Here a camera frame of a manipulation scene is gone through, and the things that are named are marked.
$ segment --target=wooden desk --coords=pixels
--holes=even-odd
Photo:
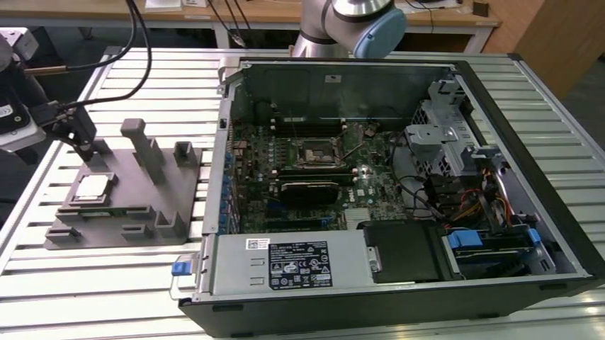
[[[144,0],[138,0],[144,8]],[[239,0],[253,29],[299,30],[299,1]],[[227,25],[235,28],[223,1],[217,0],[217,11]],[[235,10],[235,18],[243,18]],[[144,13],[147,25],[155,28],[211,28],[219,48],[229,48],[229,35],[210,7],[183,7],[182,11]],[[409,33],[445,33],[472,35],[465,52],[481,52],[492,30],[500,25],[496,17],[482,18],[458,13],[457,9],[433,11],[434,29],[428,11],[408,15]],[[76,26],[128,27],[124,0],[2,0],[0,26]]]

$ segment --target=red cable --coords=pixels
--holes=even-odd
[[[465,191],[465,193],[462,194],[462,197],[461,197],[461,207],[458,209],[462,209],[462,206],[465,205],[466,195],[469,193],[478,192],[478,191],[481,191],[481,189],[469,189],[469,190]]]

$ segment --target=black cable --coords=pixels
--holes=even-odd
[[[235,34],[231,33],[231,31],[229,30],[229,27],[227,27],[227,25],[225,24],[225,21],[223,21],[223,19],[222,19],[219,13],[218,13],[218,11],[217,11],[215,4],[214,4],[214,0],[209,0],[209,4],[210,4],[210,8],[213,9],[213,12],[214,12],[214,14],[215,14],[215,16],[217,16],[217,18],[218,18],[218,20],[219,20],[219,23],[223,25],[223,28],[225,28],[225,30],[227,31],[227,34],[229,34],[229,36],[231,37],[231,39],[238,43],[238,45],[246,46],[246,43],[245,43],[243,39],[242,39],[241,37],[235,36]]]
[[[120,60],[123,56],[126,56],[126,54],[131,50],[132,46],[135,45],[136,29],[138,29],[135,11],[132,10],[131,6],[128,6],[128,12],[131,14],[131,38],[128,39],[128,42],[127,42],[126,47],[122,50],[122,52],[119,52],[112,58],[107,59],[103,62],[96,62],[94,64],[86,64],[86,65],[78,65],[78,66],[66,66],[66,70],[68,72],[86,71],[88,69],[96,69],[98,67],[104,67],[104,66],[110,65],[111,63],[116,62],[118,60]]]
[[[86,105],[92,105],[92,104],[98,104],[98,103],[108,103],[108,102],[112,102],[112,101],[120,101],[120,100],[128,99],[128,98],[131,98],[135,95],[135,93],[138,93],[138,91],[140,90],[140,88],[144,85],[144,82],[147,81],[147,78],[150,77],[151,64],[152,64],[152,61],[154,61],[154,57],[151,55],[151,44],[150,44],[150,36],[148,36],[150,33],[147,31],[147,26],[144,25],[143,16],[142,16],[139,8],[136,6],[135,0],[126,0],[126,2],[128,4],[128,6],[132,8],[132,11],[135,12],[136,18],[138,18],[139,23],[140,23],[140,27],[143,28],[144,45],[147,47],[147,68],[144,70],[144,74],[143,74],[143,77],[140,78],[139,84],[131,90],[131,92],[128,92],[123,96],[116,96],[116,97],[110,97],[110,98],[90,99],[87,101],[76,101],[76,102],[72,102],[70,104],[59,106],[59,108],[58,108],[59,111],[67,111],[67,110],[70,110],[72,108],[78,108],[78,107],[82,107],[82,106],[86,106]]]
[[[393,177],[396,177],[396,179],[398,181],[400,181],[400,179],[396,176],[396,166],[394,166],[394,164],[396,164],[396,161],[394,161],[396,160],[396,148],[397,148],[397,145],[400,144],[401,138],[404,137],[405,134],[406,134],[406,131],[402,130],[402,132],[400,133],[400,136],[397,137],[396,145],[393,146],[393,150],[390,152],[390,171],[393,173]],[[404,189],[404,191],[406,191],[428,207],[428,209],[432,211],[436,218],[438,220],[445,220],[444,214],[440,213],[440,211],[436,209],[436,207],[433,207],[433,205],[426,201],[426,199],[420,197],[420,195],[417,195],[405,185],[402,185],[401,181],[400,181],[400,185],[401,185],[401,188]]]
[[[409,6],[410,6],[413,9],[426,9],[426,10],[429,11],[429,16],[430,16],[430,19],[432,19],[432,33],[430,33],[430,34],[433,34],[433,32],[436,32],[436,22],[434,22],[434,20],[433,20],[433,10],[434,10],[434,9],[445,9],[445,7],[444,7],[444,6],[441,6],[441,7],[426,7],[425,4],[424,4],[422,2],[420,2],[420,5],[421,5],[422,7],[416,7],[416,6],[409,2],[409,0],[406,0],[406,3],[409,4]]]
[[[247,22],[245,11],[242,10],[242,7],[239,6],[239,2],[238,2],[238,0],[234,0],[234,2],[235,2],[235,6],[238,7],[239,13],[242,13],[242,18],[245,19],[246,27],[249,30],[251,30],[253,27],[250,27],[250,23]]]
[[[250,38],[251,41],[251,47],[254,47],[257,44],[254,42],[254,34],[253,34],[253,27],[250,26],[250,23],[247,22],[246,14],[245,11],[242,10],[242,7],[239,6],[239,1],[234,0],[235,6],[238,7],[239,13],[242,14],[242,18],[245,19],[246,22],[246,27],[247,27],[247,37]]]
[[[238,36],[239,36],[239,38],[242,38],[243,37],[242,31],[239,30],[238,20],[235,19],[234,10],[231,9],[231,4],[229,3],[229,0],[225,0],[225,4],[227,5],[227,10],[229,10],[229,13],[231,14],[231,19],[234,19],[235,30],[238,31]]]

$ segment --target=aluminum workbench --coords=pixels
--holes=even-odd
[[[126,101],[88,107],[99,137],[127,147],[119,137],[126,118],[147,121],[160,147],[190,140],[202,147],[194,222],[182,246],[48,251],[44,233],[67,196],[79,157],[55,142],[0,231],[0,332],[3,339],[210,339],[171,300],[170,266],[199,250],[206,189],[219,108],[219,59],[286,57],[286,51],[154,50],[144,88]],[[605,254],[605,153],[524,62],[506,55],[397,53],[401,59],[469,61],[554,188],[601,254]],[[123,94],[144,73],[146,53],[98,69],[80,99]],[[480,129],[490,140],[486,125]],[[194,288],[193,277],[179,289]],[[269,336],[269,339],[603,339],[605,292],[561,297],[509,317]]]

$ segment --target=warning label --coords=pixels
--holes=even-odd
[[[269,257],[273,290],[331,287],[326,241],[270,244]]]

